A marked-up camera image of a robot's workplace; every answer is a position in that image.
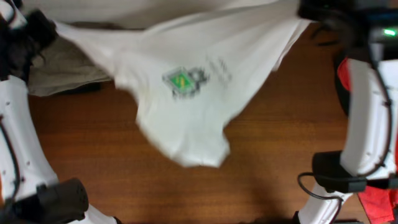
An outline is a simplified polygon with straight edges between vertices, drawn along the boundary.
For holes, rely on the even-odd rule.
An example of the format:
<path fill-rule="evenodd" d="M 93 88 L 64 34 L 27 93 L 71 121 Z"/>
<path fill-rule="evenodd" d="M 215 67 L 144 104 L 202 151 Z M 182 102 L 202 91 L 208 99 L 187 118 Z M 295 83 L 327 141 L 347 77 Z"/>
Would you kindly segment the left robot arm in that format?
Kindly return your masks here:
<path fill-rule="evenodd" d="M 90 205 L 79 179 L 60 182 L 40 145 L 29 110 L 32 60 L 56 38 L 41 11 L 1 1 L 1 223 L 119 223 Z"/>

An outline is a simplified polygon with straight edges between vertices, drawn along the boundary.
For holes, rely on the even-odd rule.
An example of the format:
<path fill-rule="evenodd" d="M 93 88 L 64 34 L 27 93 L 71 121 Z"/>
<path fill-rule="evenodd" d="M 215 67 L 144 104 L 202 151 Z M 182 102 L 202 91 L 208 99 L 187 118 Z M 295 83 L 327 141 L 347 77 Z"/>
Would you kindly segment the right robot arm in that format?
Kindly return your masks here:
<path fill-rule="evenodd" d="M 298 15 L 337 31 L 351 91 L 345 148 L 313 156 L 315 185 L 292 221 L 336 223 L 354 193 L 397 187 L 397 10 L 387 1 L 301 1 Z"/>

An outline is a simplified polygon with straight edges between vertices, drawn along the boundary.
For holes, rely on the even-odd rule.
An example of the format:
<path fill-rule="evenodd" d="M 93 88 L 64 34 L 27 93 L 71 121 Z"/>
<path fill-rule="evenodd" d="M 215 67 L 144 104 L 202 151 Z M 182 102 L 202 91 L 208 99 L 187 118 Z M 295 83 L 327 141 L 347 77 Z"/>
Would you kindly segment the white polo shirt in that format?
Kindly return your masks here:
<path fill-rule="evenodd" d="M 184 167 L 219 167 L 224 127 L 276 71 L 307 28 L 297 1 L 246 1 L 146 30 L 58 22 L 73 42 L 137 103 L 136 122 Z"/>

